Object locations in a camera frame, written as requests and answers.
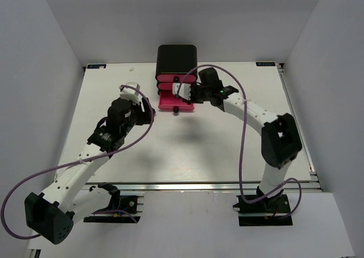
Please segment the pink drawer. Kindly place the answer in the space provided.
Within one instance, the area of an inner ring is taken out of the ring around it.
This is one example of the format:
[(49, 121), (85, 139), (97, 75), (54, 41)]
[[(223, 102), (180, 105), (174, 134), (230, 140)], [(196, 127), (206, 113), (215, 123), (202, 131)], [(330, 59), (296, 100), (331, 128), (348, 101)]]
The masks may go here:
[(170, 90), (159, 92), (159, 106), (162, 111), (172, 111), (173, 113), (191, 112), (195, 109), (194, 105), (183, 102), (181, 98), (176, 98)]
[(156, 80), (159, 82), (174, 82), (175, 79), (179, 81), (183, 80), (183, 82), (191, 83), (197, 80), (197, 77), (193, 74), (184, 75), (184, 74), (160, 74), (156, 76)]
[(162, 91), (162, 90), (169, 90), (172, 91), (173, 89), (173, 82), (158, 82), (157, 83), (157, 88), (158, 90)]

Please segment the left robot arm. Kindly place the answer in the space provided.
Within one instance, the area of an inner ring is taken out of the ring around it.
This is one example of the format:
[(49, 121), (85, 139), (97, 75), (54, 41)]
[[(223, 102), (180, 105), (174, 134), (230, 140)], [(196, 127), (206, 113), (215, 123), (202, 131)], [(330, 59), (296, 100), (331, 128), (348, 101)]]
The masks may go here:
[(99, 121), (87, 139), (77, 164), (39, 194), (30, 193), (25, 201), (26, 223), (54, 245), (60, 244), (74, 224), (95, 212), (109, 213), (120, 208), (119, 189), (102, 182), (79, 197), (78, 193), (92, 175), (119, 150), (134, 126), (151, 123), (155, 113), (145, 98), (118, 98), (107, 116)]

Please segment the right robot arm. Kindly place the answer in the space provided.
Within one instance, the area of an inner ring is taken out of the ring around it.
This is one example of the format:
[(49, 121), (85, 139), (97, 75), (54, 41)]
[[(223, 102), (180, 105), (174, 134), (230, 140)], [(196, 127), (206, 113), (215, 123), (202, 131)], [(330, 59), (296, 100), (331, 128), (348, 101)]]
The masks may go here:
[(243, 153), (247, 127), (260, 136), (260, 151), (265, 161), (263, 177), (254, 199), (241, 198), (246, 204), (262, 203), (270, 205), (283, 193), (283, 187), (290, 182), (286, 178), (289, 166), (297, 158), (303, 145), (294, 117), (285, 113), (278, 115), (260, 107), (247, 99), (247, 94), (239, 80), (224, 69), (237, 86), (225, 86), (218, 76), (222, 68), (217, 65), (200, 65), (195, 68), (200, 83), (176, 85), (174, 92), (188, 103), (209, 102), (222, 112), (243, 121), (238, 174), (242, 175)]

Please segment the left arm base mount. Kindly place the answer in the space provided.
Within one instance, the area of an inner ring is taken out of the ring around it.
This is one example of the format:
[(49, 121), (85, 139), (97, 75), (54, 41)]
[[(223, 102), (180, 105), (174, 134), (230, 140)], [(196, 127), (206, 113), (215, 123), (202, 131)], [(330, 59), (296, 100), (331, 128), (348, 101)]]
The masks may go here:
[(143, 211), (144, 197), (141, 195), (119, 195), (117, 188), (113, 185), (103, 184), (103, 188), (111, 190), (112, 198), (108, 207), (98, 209), (83, 219), (84, 223), (135, 223), (140, 220)]

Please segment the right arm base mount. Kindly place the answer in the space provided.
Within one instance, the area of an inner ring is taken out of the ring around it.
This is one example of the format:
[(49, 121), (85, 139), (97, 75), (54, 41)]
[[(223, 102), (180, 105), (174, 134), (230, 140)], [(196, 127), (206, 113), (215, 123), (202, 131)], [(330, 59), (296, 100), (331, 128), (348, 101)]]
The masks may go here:
[(240, 195), (233, 209), (238, 213), (239, 226), (241, 227), (281, 227), (292, 226), (292, 217), (287, 214), (291, 207), (286, 194), (275, 198), (272, 202), (259, 201), (247, 203)]

